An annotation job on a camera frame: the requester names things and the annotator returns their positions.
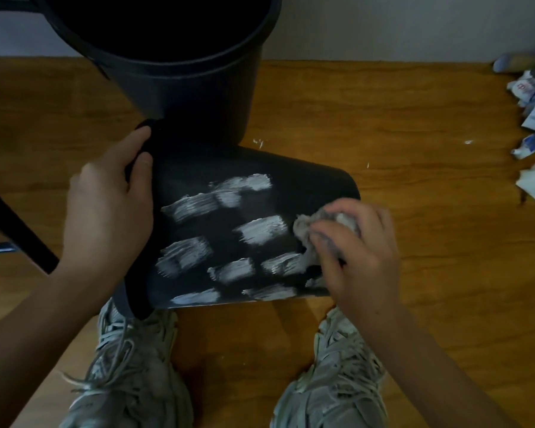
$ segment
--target left hand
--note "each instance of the left hand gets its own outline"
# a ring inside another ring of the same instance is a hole
[[[70,181],[63,255],[52,277],[98,310],[143,250],[153,229],[152,157],[135,159],[150,128],[143,127],[83,166]]]

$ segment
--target white wall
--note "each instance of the white wall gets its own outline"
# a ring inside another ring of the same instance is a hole
[[[535,0],[284,0],[266,59],[487,62],[535,49]],[[75,55],[36,13],[0,12],[0,55]]]

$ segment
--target black chair leg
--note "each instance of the black chair leg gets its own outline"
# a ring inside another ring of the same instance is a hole
[[[56,268],[59,262],[56,255],[1,198],[0,233],[10,240],[10,243],[0,244],[0,252],[22,251],[47,274]]]

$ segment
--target right hand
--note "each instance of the right hand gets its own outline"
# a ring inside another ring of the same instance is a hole
[[[335,221],[311,225],[311,241],[321,260],[331,297],[361,333],[373,333],[392,320],[400,308],[400,255],[390,212],[360,201],[342,198],[325,210],[357,219],[361,237]],[[342,252],[341,266],[321,233]]]

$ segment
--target black plastic bucket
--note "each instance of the black plastic bucket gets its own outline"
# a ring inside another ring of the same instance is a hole
[[[35,0],[57,34],[141,112],[237,144],[281,0]]]

